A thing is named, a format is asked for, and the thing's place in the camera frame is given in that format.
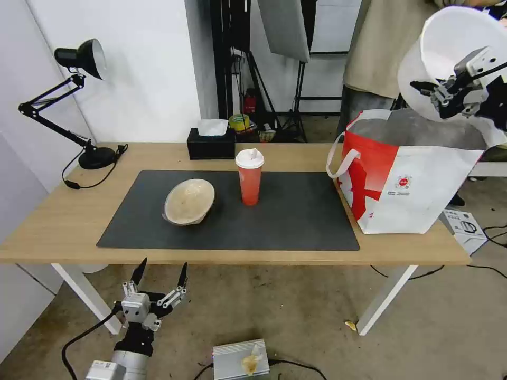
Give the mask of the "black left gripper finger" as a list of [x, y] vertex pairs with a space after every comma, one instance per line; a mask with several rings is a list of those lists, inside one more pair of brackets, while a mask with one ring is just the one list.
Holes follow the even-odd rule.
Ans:
[[139, 266], [133, 271], [130, 280], [122, 283], [122, 288], [125, 296], [138, 292], [138, 286], [143, 277], [146, 265], [147, 258], [144, 258], [143, 261], [139, 264]]
[[179, 280], [177, 282], [177, 286], [172, 289], [168, 294], [163, 296], [160, 300], [157, 301], [157, 306], [162, 307], [163, 309], [168, 309], [169, 307], [175, 308], [179, 305], [184, 299], [187, 289], [187, 262], [185, 262], [182, 266]]

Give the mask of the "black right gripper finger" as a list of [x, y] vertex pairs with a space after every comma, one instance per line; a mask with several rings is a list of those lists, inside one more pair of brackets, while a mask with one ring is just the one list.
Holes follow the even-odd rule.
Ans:
[[457, 94], [452, 93], [456, 84], [456, 77], [447, 80], [437, 80], [438, 83], [428, 81], [411, 81], [410, 86], [421, 95], [429, 97], [430, 103], [439, 116], [455, 116], [459, 114], [459, 104], [454, 99]]

